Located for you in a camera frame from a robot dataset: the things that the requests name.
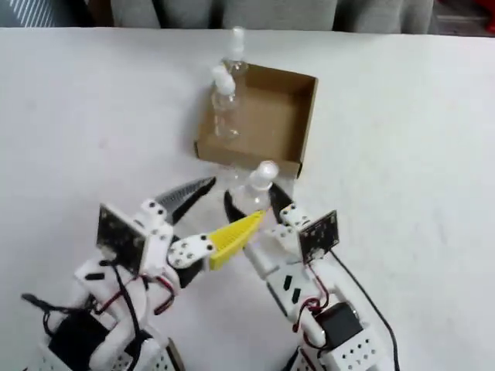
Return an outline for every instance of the tabletop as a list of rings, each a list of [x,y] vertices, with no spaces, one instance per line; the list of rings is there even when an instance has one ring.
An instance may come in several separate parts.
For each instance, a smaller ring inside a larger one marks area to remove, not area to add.
[[[210,175],[193,138],[226,31],[0,30],[0,360],[42,334],[94,253],[98,204]],[[247,60],[319,78],[295,199],[337,209],[336,252],[394,327],[403,369],[488,370],[495,40],[247,33]],[[297,338],[244,256],[157,322],[190,370],[278,370]]]

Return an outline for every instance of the white bottle cap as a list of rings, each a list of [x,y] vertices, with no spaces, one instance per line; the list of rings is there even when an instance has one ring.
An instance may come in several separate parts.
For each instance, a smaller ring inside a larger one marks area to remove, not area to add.
[[[249,184],[257,191],[268,191],[278,175],[278,165],[273,161],[263,161],[249,175]]]
[[[224,65],[215,66],[212,69],[215,86],[222,95],[232,95],[235,93],[235,82],[232,76],[227,72]]]
[[[228,57],[230,60],[242,60],[244,58],[244,29],[234,27]]]

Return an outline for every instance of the plastic bottle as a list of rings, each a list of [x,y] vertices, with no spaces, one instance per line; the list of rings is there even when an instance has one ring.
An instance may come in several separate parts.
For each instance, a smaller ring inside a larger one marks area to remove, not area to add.
[[[215,111],[215,135],[223,139],[233,139],[239,135],[238,107],[235,82],[225,66],[213,68],[215,91],[211,97]]]
[[[268,210],[270,208],[268,190],[277,175],[278,166],[273,161],[260,163],[244,185],[229,191],[234,205],[246,215],[262,209]]]
[[[237,95],[242,97],[246,87],[246,73],[249,68],[244,61],[244,29],[242,27],[232,29],[232,37],[224,64],[228,73],[234,78]]]

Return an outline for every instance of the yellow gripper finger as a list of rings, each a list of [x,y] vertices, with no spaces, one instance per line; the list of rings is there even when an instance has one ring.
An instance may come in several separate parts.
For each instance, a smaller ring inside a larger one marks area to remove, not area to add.
[[[261,210],[224,226],[208,236],[216,252],[210,255],[210,269],[216,271],[236,254],[258,230],[266,212]]]

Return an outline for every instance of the open cardboard box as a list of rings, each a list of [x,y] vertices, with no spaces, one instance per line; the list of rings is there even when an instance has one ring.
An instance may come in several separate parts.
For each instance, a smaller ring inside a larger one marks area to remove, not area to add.
[[[245,168],[270,159],[283,175],[299,177],[317,85],[315,77],[250,64],[238,116],[240,135],[225,141],[214,134],[209,102],[194,143],[197,157]]]

